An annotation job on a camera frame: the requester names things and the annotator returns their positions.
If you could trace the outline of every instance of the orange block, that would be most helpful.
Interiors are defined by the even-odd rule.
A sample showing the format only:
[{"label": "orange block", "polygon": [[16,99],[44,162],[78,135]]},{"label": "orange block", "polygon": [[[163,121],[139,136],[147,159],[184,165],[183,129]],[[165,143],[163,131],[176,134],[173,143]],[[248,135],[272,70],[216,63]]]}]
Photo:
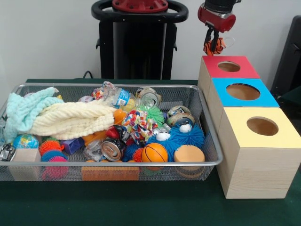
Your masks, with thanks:
[{"label": "orange block", "polygon": [[139,167],[84,166],[82,180],[139,180]]}]

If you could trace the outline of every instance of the wooden box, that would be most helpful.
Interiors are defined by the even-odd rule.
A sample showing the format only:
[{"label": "wooden box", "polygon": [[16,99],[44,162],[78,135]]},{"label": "wooden box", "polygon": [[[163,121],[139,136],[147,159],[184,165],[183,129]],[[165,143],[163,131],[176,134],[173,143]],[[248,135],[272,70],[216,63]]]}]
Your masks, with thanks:
[{"label": "wooden box", "polygon": [[82,180],[138,180],[139,167],[84,166]]},{"label": "wooden box", "polygon": [[[12,161],[41,161],[37,148],[18,148]],[[41,166],[9,166],[9,171],[15,181],[39,180]]]},{"label": "wooden box", "polygon": [[226,198],[285,198],[301,162],[301,138],[280,108],[225,107],[218,137]]},{"label": "wooden box", "polygon": [[259,75],[245,56],[203,56],[198,87],[206,100],[212,78],[258,79]]},{"label": "wooden box", "polygon": [[219,130],[223,107],[279,107],[260,79],[213,78],[207,104],[216,132]]}]

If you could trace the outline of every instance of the bottle label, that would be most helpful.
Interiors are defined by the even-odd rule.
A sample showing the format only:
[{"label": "bottle label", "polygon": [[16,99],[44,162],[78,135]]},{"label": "bottle label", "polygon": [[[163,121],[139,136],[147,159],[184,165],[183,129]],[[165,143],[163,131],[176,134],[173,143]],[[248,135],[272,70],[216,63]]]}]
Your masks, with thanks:
[{"label": "bottle label", "polygon": [[117,103],[114,105],[114,107],[119,109],[120,106],[127,105],[129,99],[130,99],[130,93],[122,89],[117,99]]}]

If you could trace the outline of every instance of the wire mesh basket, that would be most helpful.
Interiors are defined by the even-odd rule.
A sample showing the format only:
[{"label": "wire mesh basket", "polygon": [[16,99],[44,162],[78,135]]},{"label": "wire mesh basket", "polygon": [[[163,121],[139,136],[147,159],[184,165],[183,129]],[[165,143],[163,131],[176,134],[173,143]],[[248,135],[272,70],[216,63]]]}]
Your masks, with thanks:
[{"label": "wire mesh basket", "polygon": [[[152,87],[162,95],[159,108],[167,112],[176,105],[191,111],[196,123],[205,134],[202,151],[205,162],[86,162],[84,147],[69,155],[68,162],[1,162],[0,181],[86,181],[86,180],[206,180],[215,165],[222,161],[222,151],[202,92],[193,85],[126,85],[117,87],[135,93],[139,87]],[[25,96],[47,87],[59,90],[65,102],[77,102],[82,96],[91,95],[99,86],[95,84],[25,83],[13,92]],[[6,103],[0,110],[3,119]]]}]

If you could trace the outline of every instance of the white ball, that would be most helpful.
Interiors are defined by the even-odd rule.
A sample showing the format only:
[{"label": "white ball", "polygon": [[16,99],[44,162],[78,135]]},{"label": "white ball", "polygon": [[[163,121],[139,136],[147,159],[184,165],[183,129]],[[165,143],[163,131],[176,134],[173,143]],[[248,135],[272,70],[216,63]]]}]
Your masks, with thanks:
[{"label": "white ball", "polygon": [[81,97],[81,98],[79,99],[79,102],[88,103],[88,102],[90,102],[90,101],[92,101],[92,100],[93,100],[93,97],[91,97],[91,96],[83,96],[83,97]]},{"label": "white ball", "polygon": [[181,133],[188,133],[192,130],[192,126],[190,124],[181,125],[179,131]]},{"label": "white ball", "polygon": [[170,138],[170,134],[169,133],[158,133],[156,135],[156,140],[158,141],[166,141]]}]

